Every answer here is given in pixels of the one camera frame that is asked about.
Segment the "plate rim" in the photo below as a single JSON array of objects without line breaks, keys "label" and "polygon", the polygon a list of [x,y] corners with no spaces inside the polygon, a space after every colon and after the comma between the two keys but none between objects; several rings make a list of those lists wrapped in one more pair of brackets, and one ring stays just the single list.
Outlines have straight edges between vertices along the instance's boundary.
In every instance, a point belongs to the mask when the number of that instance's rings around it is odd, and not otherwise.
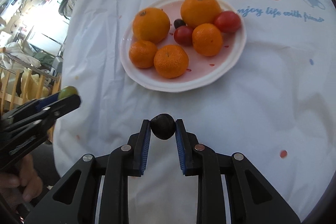
[{"label": "plate rim", "polygon": [[[152,3],[151,5],[149,5],[149,7],[160,7],[160,6],[162,6],[160,4],[165,2],[165,1],[167,1],[167,0],[157,0],[154,3]],[[225,6],[228,6],[230,8],[230,10],[237,13],[237,11],[226,1],[224,1],[224,0],[217,0],[217,1],[220,4],[224,4]],[[241,36],[241,40],[240,40],[242,45],[240,46],[239,51],[235,54],[235,56],[233,57],[233,60],[230,61],[230,64],[226,65],[224,68],[221,68],[219,66],[217,69],[215,69],[213,72],[210,73],[210,74],[213,74],[212,76],[209,77],[209,74],[204,75],[204,76],[201,77],[201,79],[202,79],[201,81],[200,81],[200,79],[195,79],[195,80],[188,81],[188,82],[183,82],[183,83],[174,83],[174,85],[177,85],[177,86],[164,87],[164,86],[151,85],[150,83],[142,81],[138,77],[135,77],[133,72],[128,69],[128,66],[126,64],[127,63],[127,60],[126,60],[127,58],[125,56],[128,57],[128,55],[122,54],[122,52],[124,52],[124,50],[125,50],[124,45],[126,44],[126,42],[124,42],[124,41],[125,41],[125,38],[128,37],[127,34],[133,33],[133,31],[132,31],[133,21],[131,21],[130,24],[128,25],[128,27],[125,30],[125,32],[123,34],[123,37],[120,41],[119,55],[120,55],[121,64],[122,64],[126,74],[128,75],[128,77],[130,77],[133,81],[135,81],[139,85],[141,85],[144,88],[149,89],[149,90],[168,92],[168,93],[178,93],[178,92],[193,90],[193,89],[197,89],[197,88],[201,88],[203,86],[209,85],[209,84],[215,82],[216,80],[218,80],[220,77],[222,77],[225,73],[227,73],[230,69],[232,69],[236,65],[236,63],[238,62],[239,58],[241,57],[241,55],[243,53],[243,50],[246,46],[247,34],[246,34],[245,22],[243,21],[243,18],[240,14],[238,14],[238,16],[240,17],[241,23],[242,23],[241,24],[242,36]]]}]

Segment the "silver screw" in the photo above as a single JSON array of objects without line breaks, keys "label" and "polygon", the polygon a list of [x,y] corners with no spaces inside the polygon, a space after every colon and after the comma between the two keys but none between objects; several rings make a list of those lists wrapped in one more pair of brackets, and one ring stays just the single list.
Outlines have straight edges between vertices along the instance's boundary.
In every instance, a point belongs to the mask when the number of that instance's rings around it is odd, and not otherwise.
[{"label": "silver screw", "polygon": [[233,155],[233,157],[236,159],[236,160],[243,160],[244,159],[244,156],[243,154],[241,153],[236,153]]},{"label": "silver screw", "polygon": [[195,149],[196,149],[197,151],[203,151],[203,150],[205,149],[205,146],[202,145],[202,144],[196,144],[196,145],[195,145]]},{"label": "silver screw", "polygon": [[121,150],[122,151],[125,151],[125,152],[127,152],[127,151],[129,151],[129,150],[131,150],[132,149],[132,147],[130,146],[130,145],[128,145],[128,144],[125,144],[125,145],[123,145],[122,147],[121,147]]},{"label": "silver screw", "polygon": [[90,161],[90,160],[92,160],[92,155],[90,155],[90,154],[86,154],[86,155],[84,155],[83,156],[83,161]]},{"label": "silver screw", "polygon": [[36,125],[36,124],[38,124],[38,123],[40,123],[40,122],[42,122],[42,120],[37,120],[37,121],[35,121],[33,124]]}]

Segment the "triangular cutout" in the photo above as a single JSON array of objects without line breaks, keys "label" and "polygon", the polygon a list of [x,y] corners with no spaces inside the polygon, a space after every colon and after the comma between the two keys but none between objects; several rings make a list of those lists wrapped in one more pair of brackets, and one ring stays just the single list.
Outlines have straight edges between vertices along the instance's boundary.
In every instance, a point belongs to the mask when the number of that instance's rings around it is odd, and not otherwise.
[{"label": "triangular cutout", "polygon": [[60,187],[60,189],[57,190],[57,192],[52,197],[53,200],[70,205],[74,198],[81,173],[82,172],[80,170],[76,170],[69,177],[69,179]]},{"label": "triangular cutout", "polygon": [[245,170],[247,182],[249,184],[254,204],[261,204],[272,200],[271,194],[265,189],[260,181],[252,174],[250,170]]}]

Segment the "red seed mark on plate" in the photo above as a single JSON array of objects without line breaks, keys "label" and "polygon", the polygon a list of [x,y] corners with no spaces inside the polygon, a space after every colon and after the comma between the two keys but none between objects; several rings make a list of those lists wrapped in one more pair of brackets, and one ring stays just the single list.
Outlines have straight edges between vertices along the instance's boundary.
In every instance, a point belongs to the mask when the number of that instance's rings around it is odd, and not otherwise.
[{"label": "red seed mark on plate", "polygon": [[280,152],[280,158],[282,158],[282,159],[284,159],[284,158],[286,158],[287,157],[287,151],[286,150],[282,150],[281,152]]}]

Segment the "green grape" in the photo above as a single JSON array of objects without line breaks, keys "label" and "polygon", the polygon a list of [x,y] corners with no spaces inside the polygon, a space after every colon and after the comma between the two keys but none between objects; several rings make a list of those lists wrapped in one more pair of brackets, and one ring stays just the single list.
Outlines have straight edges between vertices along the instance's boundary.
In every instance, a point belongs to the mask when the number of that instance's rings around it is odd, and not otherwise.
[{"label": "green grape", "polygon": [[61,89],[61,91],[59,92],[58,94],[58,99],[61,100],[65,97],[68,97],[70,95],[73,95],[73,94],[77,94],[78,95],[78,91],[77,89],[74,87],[74,86],[66,86],[64,87],[63,89]]}]

